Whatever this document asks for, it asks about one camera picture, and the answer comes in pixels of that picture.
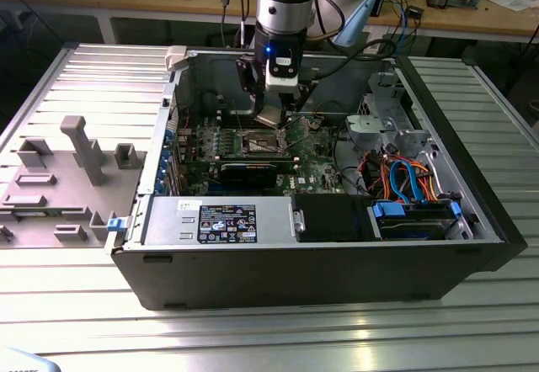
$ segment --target power supply label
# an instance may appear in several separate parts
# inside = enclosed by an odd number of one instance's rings
[[[256,243],[254,205],[201,205],[199,243]]]

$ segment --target paper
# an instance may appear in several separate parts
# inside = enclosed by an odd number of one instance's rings
[[[490,0],[504,8],[509,8],[514,12],[525,10],[531,6],[530,0]]]

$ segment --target wire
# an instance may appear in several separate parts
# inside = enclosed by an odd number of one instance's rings
[[[391,183],[391,188],[393,192],[396,195],[398,195],[402,200],[404,200],[404,202],[406,202],[407,204],[410,203],[408,197],[404,195],[403,193],[401,193],[397,187],[397,180],[395,179],[395,174],[397,172],[397,168],[399,164],[403,164],[408,169],[408,173],[410,174],[410,185],[412,186],[412,192],[414,193],[414,198],[417,201],[424,201],[424,196],[421,193],[421,190],[418,188],[417,178],[415,177],[415,171],[412,168],[412,164],[409,162],[405,162],[404,160],[397,160],[393,162],[393,165],[391,166],[391,171],[389,173],[389,181]]]
[[[333,143],[333,147],[332,147],[332,158],[333,158],[333,161],[334,161],[334,166],[335,168],[339,171],[340,173],[340,176],[346,180],[348,183],[352,184],[355,186],[355,183],[350,180],[348,177],[346,177],[344,174],[343,174],[343,170],[341,170],[339,168],[339,165],[337,164],[337,142],[339,141],[339,135],[340,133],[342,132],[343,128],[346,126],[346,121],[343,121],[343,124],[339,127],[339,129],[337,130],[337,134],[335,135],[335,139],[334,139],[334,143]]]
[[[522,53],[520,54],[520,58],[523,58],[524,55],[526,54],[526,52],[528,51],[528,48],[531,46],[531,44],[533,43],[533,40],[536,38],[537,36],[537,32],[539,32],[539,24],[537,25],[536,27],[536,30],[533,32],[533,35],[531,36],[530,40],[528,41],[528,43],[526,44],[526,48],[522,51]]]
[[[35,17],[38,18],[38,20],[43,23],[43,25],[51,32],[52,35],[54,35],[54,37],[56,38],[56,40],[60,43],[60,44],[64,44],[64,41],[63,39],[60,37],[60,35],[58,35],[58,33],[53,30],[50,25],[41,17],[39,16],[39,14],[34,10],[32,9],[32,7],[27,3],[25,2],[25,0],[19,0],[24,6],[26,6],[26,8],[32,12],[34,14]]]
[[[399,39],[398,39],[397,50],[395,51],[395,52],[398,52],[398,50],[400,49],[400,47],[403,46],[404,36],[406,35],[406,27],[407,27],[407,25],[408,25],[408,19],[407,19],[407,17],[406,17],[406,13],[404,12],[403,6],[402,6],[399,2],[397,2],[396,0],[388,0],[388,1],[392,2],[393,4],[395,4],[395,5],[399,8],[399,10],[400,10],[400,12],[401,12],[401,19],[400,19],[400,21],[401,21],[401,23],[403,24],[403,32],[401,33],[401,36],[400,36]]]
[[[376,55],[372,55],[372,56],[369,56],[369,55],[360,55],[360,53],[365,49],[365,48],[368,48],[369,46],[373,46],[373,45],[377,45],[377,44],[385,44],[385,45],[390,45],[391,46],[391,50],[385,54],[376,54]],[[390,57],[391,55],[393,55],[393,53],[395,52],[395,50],[397,49],[397,46],[395,45],[395,43],[391,40],[372,40],[372,41],[369,41],[363,45],[361,45],[355,52],[353,52],[352,54],[348,55],[346,57],[346,59],[342,60],[338,65],[336,65],[333,69],[331,69],[329,72],[326,72],[326,73],[318,73],[315,77],[314,77],[314,80],[321,80],[321,79],[324,79],[326,77],[330,77],[331,75],[335,74],[336,72],[340,71],[343,67],[345,67],[346,65],[348,65],[348,63],[352,60],[357,60],[357,61],[364,61],[364,62],[372,62],[372,61],[381,61],[383,59],[386,59],[388,57]]]
[[[222,14],[221,14],[221,41],[223,48],[227,48],[227,42],[225,41],[225,17],[227,16],[227,6],[230,0],[221,0]]]
[[[318,115],[318,109],[320,107],[322,107],[324,104],[327,104],[327,103],[333,103],[335,105],[338,105],[340,109],[343,110],[343,113],[346,114],[346,115],[350,115],[350,113],[348,112],[348,110],[345,108],[344,104],[342,104],[341,102],[337,101],[337,100],[323,100],[321,103],[317,104],[317,106],[312,110],[312,113],[315,115],[315,116],[321,116],[321,115]]]
[[[227,6],[223,6],[221,14],[221,42],[224,48],[227,48],[227,42],[225,41],[225,16],[227,15]]]
[[[318,24],[320,25],[320,30],[322,30],[322,35],[316,36],[316,37],[307,37],[307,41],[322,41],[322,40],[328,40],[338,33],[340,33],[344,26],[346,25],[346,17],[344,16],[343,11],[341,8],[335,3],[333,0],[325,0],[327,3],[331,5],[332,8],[337,12],[337,14],[340,17],[340,25],[338,29],[333,29],[329,32],[326,32],[326,29],[324,28],[323,21],[322,21],[322,12],[320,11],[320,5],[318,4],[318,0],[314,0],[314,4],[317,10],[317,16],[318,16]]]

